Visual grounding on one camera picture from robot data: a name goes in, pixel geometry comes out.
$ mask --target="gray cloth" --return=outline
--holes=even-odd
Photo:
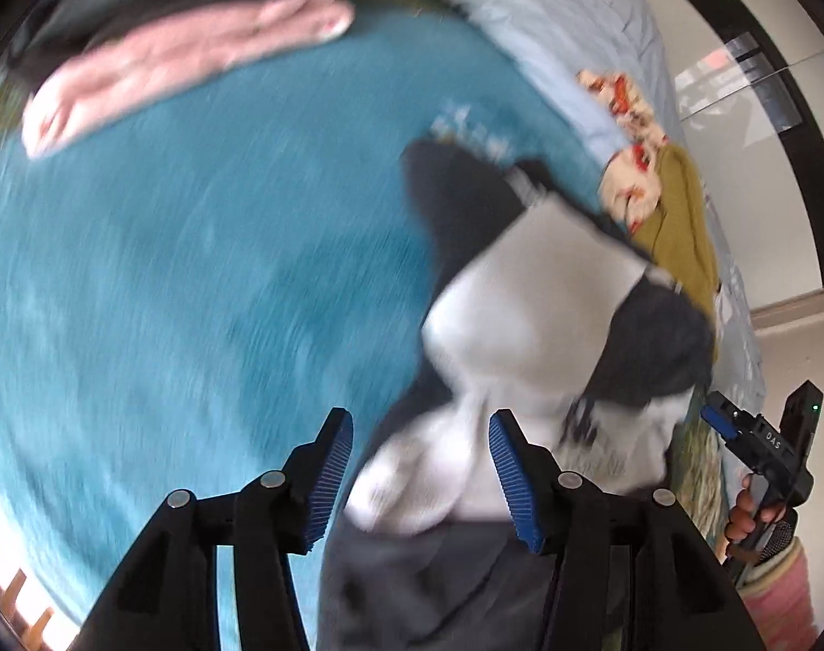
[[[424,362],[377,426],[362,460],[417,415],[447,403]],[[649,490],[633,496],[649,497]],[[345,502],[340,502],[341,510]],[[510,521],[442,521],[414,537],[358,530],[340,512],[322,566],[318,651],[523,651],[534,648],[555,560],[534,556]],[[624,589],[611,559],[607,629],[621,622]]]
[[[589,122],[579,120],[578,112],[586,108],[568,79],[584,68],[616,70],[636,80],[665,132],[685,145],[665,45],[645,0],[448,1],[463,8],[474,24],[512,56],[523,75],[575,127],[588,129]],[[598,134],[604,138],[605,127],[582,134],[593,154]],[[709,198],[707,226],[723,282],[717,306],[721,330],[713,388],[758,413],[765,395],[761,354],[743,279]]]

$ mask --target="white wall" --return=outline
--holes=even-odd
[[[824,393],[824,314],[758,331],[768,383],[764,415],[778,424],[786,397],[807,379]],[[824,403],[808,467],[815,485],[798,509],[797,534],[807,551],[816,625],[824,627]]]
[[[795,174],[751,82],[688,1],[648,1],[678,89],[688,149],[717,206],[750,307],[820,288]],[[795,65],[824,134],[824,38],[818,28],[796,0],[743,1]]]

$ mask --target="floral cloth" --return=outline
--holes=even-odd
[[[610,217],[634,233],[659,202],[662,184],[656,174],[658,151],[668,135],[656,123],[653,108],[625,73],[596,75],[578,73],[578,82],[610,110],[614,120],[632,141],[610,160],[598,196]]]

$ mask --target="olive green cloth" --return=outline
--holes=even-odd
[[[18,86],[6,81],[0,87],[0,144],[17,129],[27,95]]]
[[[688,151],[665,145],[659,151],[656,173],[662,181],[662,197],[632,239],[682,284],[695,308],[716,326],[719,271],[704,221],[704,192],[695,163]]]

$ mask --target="blue bedsheet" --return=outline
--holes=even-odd
[[[596,165],[512,63],[375,1],[56,156],[1,150],[0,517],[75,621],[169,491],[239,489],[335,405],[360,446],[406,386],[431,278],[398,158],[437,119],[596,205]],[[293,563],[310,630],[320,563]]]

